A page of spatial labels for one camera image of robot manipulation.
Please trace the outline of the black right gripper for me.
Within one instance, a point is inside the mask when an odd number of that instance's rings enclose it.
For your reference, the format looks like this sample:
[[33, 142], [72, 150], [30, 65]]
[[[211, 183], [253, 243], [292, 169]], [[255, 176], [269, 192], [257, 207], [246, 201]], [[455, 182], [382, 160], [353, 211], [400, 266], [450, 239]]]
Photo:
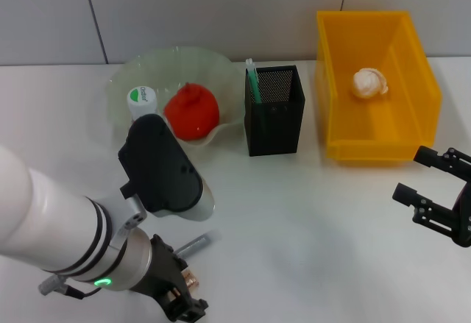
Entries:
[[471, 247], [471, 156], [454, 148], [439, 155], [433, 149], [420, 146], [414, 162], [437, 168], [467, 182], [458, 195], [453, 210], [434, 203], [402, 183], [397, 184], [393, 200], [414, 208], [414, 223], [443, 235], [454, 235], [455, 244]]

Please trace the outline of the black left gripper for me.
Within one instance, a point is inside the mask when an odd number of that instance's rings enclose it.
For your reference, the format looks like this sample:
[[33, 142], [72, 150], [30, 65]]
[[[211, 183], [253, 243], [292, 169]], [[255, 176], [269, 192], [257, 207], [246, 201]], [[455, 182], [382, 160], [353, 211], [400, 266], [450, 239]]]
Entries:
[[195, 299], [185, 284], [187, 262], [158, 235], [150, 240], [151, 260], [140, 281], [130, 290], [153, 298], [171, 322], [197, 322], [208, 303]]

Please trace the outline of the beige eraser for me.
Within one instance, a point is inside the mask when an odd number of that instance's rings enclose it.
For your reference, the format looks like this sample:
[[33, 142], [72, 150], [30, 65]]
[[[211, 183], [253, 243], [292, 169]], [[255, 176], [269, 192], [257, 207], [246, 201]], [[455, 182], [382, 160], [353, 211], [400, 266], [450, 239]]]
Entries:
[[181, 274], [189, 291], [193, 291], [199, 287], [199, 280], [189, 268], [183, 270]]

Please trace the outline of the grey marker pen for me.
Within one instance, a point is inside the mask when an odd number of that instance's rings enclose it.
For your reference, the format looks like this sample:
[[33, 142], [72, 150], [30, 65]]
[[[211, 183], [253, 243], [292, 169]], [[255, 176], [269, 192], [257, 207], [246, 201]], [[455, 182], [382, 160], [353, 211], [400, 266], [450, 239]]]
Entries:
[[214, 235], [212, 233], [204, 233], [201, 236], [191, 240], [190, 242], [186, 243], [179, 249], [176, 249], [174, 253], [184, 259], [187, 260], [191, 256], [195, 255], [196, 253], [200, 252], [201, 250], [205, 249], [206, 247], [210, 246], [214, 242]]

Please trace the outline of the white paper ball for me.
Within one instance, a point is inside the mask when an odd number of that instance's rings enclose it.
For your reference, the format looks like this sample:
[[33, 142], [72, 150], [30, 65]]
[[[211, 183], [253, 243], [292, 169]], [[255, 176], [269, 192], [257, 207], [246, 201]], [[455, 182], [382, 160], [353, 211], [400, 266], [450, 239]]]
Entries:
[[360, 99], [371, 99], [388, 91], [385, 76], [375, 68], [362, 68], [353, 75], [353, 93]]

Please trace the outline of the red-orange pumpkin toy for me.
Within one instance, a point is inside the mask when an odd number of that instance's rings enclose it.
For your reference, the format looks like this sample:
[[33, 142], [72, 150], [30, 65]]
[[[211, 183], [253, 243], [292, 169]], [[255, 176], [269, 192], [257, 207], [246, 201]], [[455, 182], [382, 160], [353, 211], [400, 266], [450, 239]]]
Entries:
[[203, 85], [188, 82], [166, 104], [164, 116], [183, 141], [205, 138], [220, 118], [215, 96]]

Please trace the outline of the clear green-label water bottle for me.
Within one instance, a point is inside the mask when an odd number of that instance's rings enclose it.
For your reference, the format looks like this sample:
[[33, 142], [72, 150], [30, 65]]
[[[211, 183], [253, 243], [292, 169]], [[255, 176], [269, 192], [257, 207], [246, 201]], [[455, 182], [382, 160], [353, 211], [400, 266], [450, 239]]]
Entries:
[[157, 113], [157, 96], [155, 91], [148, 86], [138, 86], [127, 94], [127, 106], [132, 121], [138, 118]]

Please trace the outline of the green utility knife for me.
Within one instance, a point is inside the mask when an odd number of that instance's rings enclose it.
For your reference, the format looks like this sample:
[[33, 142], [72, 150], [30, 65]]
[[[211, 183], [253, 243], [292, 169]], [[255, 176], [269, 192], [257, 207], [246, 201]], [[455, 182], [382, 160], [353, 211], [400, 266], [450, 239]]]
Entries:
[[249, 78], [249, 85], [252, 90], [252, 95], [254, 97], [254, 101], [257, 104], [262, 103], [261, 92], [258, 87], [258, 72], [252, 58], [248, 58], [245, 61], [246, 63], [246, 70], [247, 76]]

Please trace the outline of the black mesh pen holder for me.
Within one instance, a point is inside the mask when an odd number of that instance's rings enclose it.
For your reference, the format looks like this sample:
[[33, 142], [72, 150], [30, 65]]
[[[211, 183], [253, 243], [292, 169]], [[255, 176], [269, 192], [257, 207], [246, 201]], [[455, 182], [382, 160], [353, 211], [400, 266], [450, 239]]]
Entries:
[[244, 129], [249, 155], [293, 154], [297, 151], [305, 96], [295, 65], [258, 68], [261, 102], [245, 79]]

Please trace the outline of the green glass fruit plate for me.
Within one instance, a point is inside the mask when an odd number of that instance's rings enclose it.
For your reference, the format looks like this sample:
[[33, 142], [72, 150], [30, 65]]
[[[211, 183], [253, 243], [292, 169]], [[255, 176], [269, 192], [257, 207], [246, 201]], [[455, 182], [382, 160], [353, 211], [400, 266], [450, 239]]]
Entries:
[[225, 129], [244, 122], [244, 73], [227, 57], [195, 46], [154, 49], [122, 65], [105, 88], [107, 120], [115, 129], [129, 129], [132, 114], [127, 95], [133, 88], [152, 88], [157, 99], [157, 113], [163, 113], [169, 100], [185, 83], [207, 88], [219, 106], [219, 125], [208, 136], [196, 141], [182, 141], [186, 148], [208, 145]]

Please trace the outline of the yellow plastic bin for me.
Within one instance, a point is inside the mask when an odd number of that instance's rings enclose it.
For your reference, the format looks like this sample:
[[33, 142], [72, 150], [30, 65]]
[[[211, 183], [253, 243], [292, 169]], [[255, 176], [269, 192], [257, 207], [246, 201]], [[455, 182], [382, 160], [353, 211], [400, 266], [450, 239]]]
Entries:
[[[319, 141], [340, 164], [410, 161], [431, 147], [442, 93], [413, 21], [401, 11], [319, 11], [314, 74]], [[353, 77], [375, 68], [388, 91], [362, 99]]]

